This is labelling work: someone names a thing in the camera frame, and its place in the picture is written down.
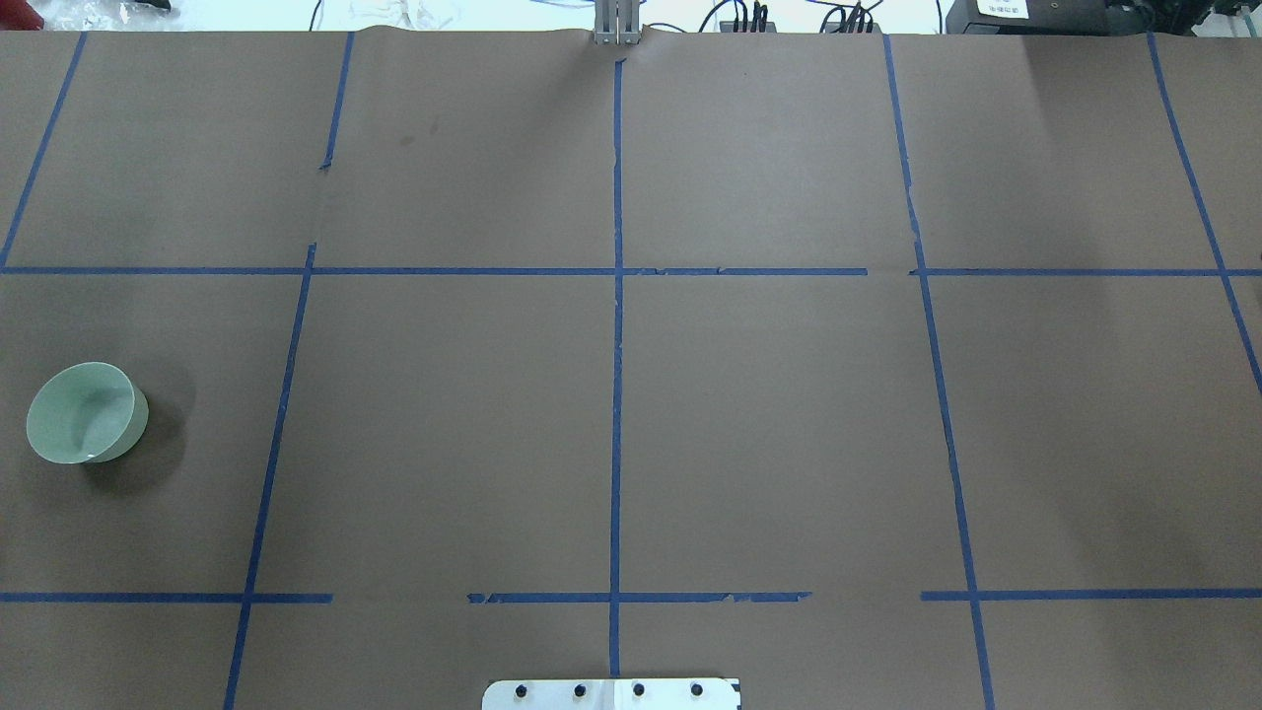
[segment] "green bowl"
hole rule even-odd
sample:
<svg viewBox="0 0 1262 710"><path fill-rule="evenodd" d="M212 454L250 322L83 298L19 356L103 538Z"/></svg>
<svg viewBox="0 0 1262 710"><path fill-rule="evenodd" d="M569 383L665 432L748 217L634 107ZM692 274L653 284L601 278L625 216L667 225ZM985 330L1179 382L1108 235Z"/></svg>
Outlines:
<svg viewBox="0 0 1262 710"><path fill-rule="evenodd" d="M122 371L82 363L39 388L27 412L27 441L53 464L97 464L126 454L146 424L149 402Z"/></svg>

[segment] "grid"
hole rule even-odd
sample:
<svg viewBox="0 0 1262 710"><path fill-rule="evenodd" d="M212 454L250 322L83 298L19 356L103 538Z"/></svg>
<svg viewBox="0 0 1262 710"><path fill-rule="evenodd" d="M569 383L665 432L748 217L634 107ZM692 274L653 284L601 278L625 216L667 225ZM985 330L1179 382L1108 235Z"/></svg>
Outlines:
<svg viewBox="0 0 1262 710"><path fill-rule="evenodd" d="M1013 590L987 590L981 589L977 583L976 565L972 551L972 542L968 530L968 515L965 506L964 484L957 458L955 435L952 425L950 404L948 397L946 375L943 367L943 358L939 347L938 324L934 315L934 300L930 284L935 277L1017 277L1017 276L1097 276L1097 277L1218 277L1220 279L1224 294L1230 308L1233 319L1239 330L1242 346L1249 363L1254 383L1262 393L1262 371L1259 371L1257 354L1246 328L1246 323L1239 308L1239 303L1233 289L1232 276L1259 276L1262 269L1228 269L1214 235L1213 223L1205 207L1195 172L1191 165L1188 150L1184 145L1179 124L1166 88L1161 61L1157 54L1156 38L1151 33L1147 37L1148 50L1152 61L1153 77L1160 90L1162 105L1170 122L1171 136L1179 153L1181 164L1186 173L1189 188L1195 199L1201 224L1206 240L1214 256L1217 267L1214 269L959 269L959 267L933 267L928 264L921 235L921 224L916 216L912 199L912 174L907 153L907 140L904 130L902 110L899 100L897 78L892 53L892 42L886 35L882 38L885 61L888 73L890 98L892 103L895 130L900 151L904 187L906 192L907 217L915 236L916 269L909 275L917 279L924 306L925 327L930 348L930 357L934 370L934 381L941 417L943 438L946 448L948 464L952 477L958 536L964 569L964 590L925 590L920 599L926 603L968 603L974 644L981 675L982 696L987 710L996 707L993 684L991 677L989 656L986 643L982 603L1002 602L1074 602L1074 600L1159 600L1159 599L1262 599L1262 589L1252 588L1185 588L1185 589L1013 589ZM626 593L622 591L621 574L621 431L622 431L622 324L623 324L623 284L626 277L652 277L652 276L864 276L864 267L641 267L627 266L622 253L622 77L625 59L613 63L613 125L612 143L615 164L612 173L613 183L613 255L612 267L481 267L481 266L317 266L317 245L308 247L305 261L302 266L8 266L6 261L19 233L21 217L27 207L32 188L38 178L39 166L53 136L58 116L67 98L67 93L73 82L76 68L83 54L87 43L87 34L81 34L74 48L74 53L66 71L66 76L53 106L47 127L40 139L39 148L28 174L25 187L19 198L9 231L0 248L0 274L97 274L97 275L289 275L302 276L298 303L294 311L293 328L289 340L286 364L281 381L280 399L278 404L271 449L265 468L262 494L259 503L254 541L251 546L247 575L240 594L198 594L198 593L0 593L0 603L33 604L228 604L240 608L236 641L230 661L227 685L225 691L225 707L232 707L236 697L236 687L240 677L241 662L246 648L246 638L250 626L250 613L255 604L332 604L332 594L321 593L285 593L261 594L255 591L259 574L259 565L262 554L262 544L266 533L268 516L271 503L273 486L275 482L276 465L280 455L280 446L284 434L285 417L288 412L289 395L293 388L294 368L303 329L303 319L307 309L307 298L310 281L314 276L334 275L511 275L511 276L607 276L612 280L615 295L613 311L613 342L612 342L612 402L610 438L612 445L612 459L610 462L610 584L604 591L572 591L572 593L529 593L506 591L490 594L468 594L471 605L491 604L603 604L608 607L608 668L612 677L620 675L620 608L622 604L704 604L718 602L756 603L756 604L795 604L810 598L811 593L805 590L767 590L767 591L708 591L708 593ZM331 169L337 141L338 122L343 106L346 84L351 69L355 34L346 38L341 74L338 82L337 100L333 107L329 126L328 144L324 160L319 169Z"/></svg>

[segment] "label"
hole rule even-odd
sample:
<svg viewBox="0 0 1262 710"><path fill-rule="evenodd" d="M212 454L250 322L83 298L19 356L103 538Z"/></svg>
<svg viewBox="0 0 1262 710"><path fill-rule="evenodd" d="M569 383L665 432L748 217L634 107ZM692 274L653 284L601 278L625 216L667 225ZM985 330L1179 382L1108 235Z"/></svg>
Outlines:
<svg viewBox="0 0 1262 710"><path fill-rule="evenodd" d="M1026 0L977 0L977 11L992 18L1030 19Z"/></svg>

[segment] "metal bracket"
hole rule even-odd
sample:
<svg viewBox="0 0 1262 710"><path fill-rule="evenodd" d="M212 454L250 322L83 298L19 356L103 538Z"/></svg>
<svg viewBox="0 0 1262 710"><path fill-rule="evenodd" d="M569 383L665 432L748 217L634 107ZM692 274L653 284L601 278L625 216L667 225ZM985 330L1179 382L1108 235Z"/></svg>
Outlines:
<svg viewBox="0 0 1262 710"><path fill-rule="evenodd" d="M736 678L498 681L482 710L740 710Z"/></svg>
<svg viewBox="0 0 1262 710"><path fill-rule="evenodd" d="M594 0L597 44L640 44L640 0Z"/></svg>

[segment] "metal plate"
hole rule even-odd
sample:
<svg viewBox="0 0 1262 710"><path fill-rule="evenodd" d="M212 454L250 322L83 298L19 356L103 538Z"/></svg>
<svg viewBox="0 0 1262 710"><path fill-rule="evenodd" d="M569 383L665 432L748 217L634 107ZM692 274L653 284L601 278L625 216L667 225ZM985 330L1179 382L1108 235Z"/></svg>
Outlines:
<svg viewBox="0 0 1262 710"><path fill-rule="evenodd" d="M727 678L498 681L482 710L738 710L741 682Z"/></svg>

